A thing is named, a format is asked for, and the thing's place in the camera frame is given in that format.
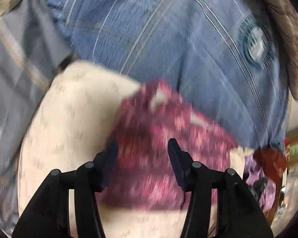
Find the brown furry fabric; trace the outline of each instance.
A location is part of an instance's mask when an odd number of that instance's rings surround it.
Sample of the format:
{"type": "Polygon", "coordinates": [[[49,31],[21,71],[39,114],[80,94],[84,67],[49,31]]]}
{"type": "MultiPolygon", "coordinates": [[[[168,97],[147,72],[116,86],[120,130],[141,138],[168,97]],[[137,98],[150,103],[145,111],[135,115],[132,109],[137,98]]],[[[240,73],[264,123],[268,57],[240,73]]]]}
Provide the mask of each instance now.
{"type": "Polygon", "coordinates": [[[291,94],[298,100],[298,13],[289,0],[265,0],[275,19],[288,55],[291,94]]]}

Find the grey fabric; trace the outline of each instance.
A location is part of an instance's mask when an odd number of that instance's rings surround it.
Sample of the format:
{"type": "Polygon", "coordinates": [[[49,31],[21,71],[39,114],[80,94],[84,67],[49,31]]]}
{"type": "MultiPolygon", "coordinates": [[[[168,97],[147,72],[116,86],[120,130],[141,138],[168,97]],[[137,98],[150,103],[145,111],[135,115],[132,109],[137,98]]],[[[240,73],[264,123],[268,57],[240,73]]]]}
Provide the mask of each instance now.
{"type": "Polygon", "coordinates": [[[0,17],[0,228],[12,234],[18,220],[18,149],[56,74],[71,54],[45,0],[23,0],[0,17]]]}

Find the pink floral fabric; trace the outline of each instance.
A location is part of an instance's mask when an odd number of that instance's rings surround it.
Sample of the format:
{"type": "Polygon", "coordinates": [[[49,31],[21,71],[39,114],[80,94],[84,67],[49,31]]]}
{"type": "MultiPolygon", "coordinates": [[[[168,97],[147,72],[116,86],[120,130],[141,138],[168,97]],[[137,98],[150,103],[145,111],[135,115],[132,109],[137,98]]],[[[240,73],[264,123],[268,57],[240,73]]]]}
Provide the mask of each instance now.
{"type": "Polygon", "coordinates": [[[145,83],[133,97],[123,100],[111,138],[119,143],[118,161],[109,187],[97,195],[97,201],[147,210],[188,206],[189,196],[185,198],[177,185],[168,157],[170,138],[176,138],[193,160],[219,171],[230,167],[229,152],[237,146],[164,80],[145,83]]]}

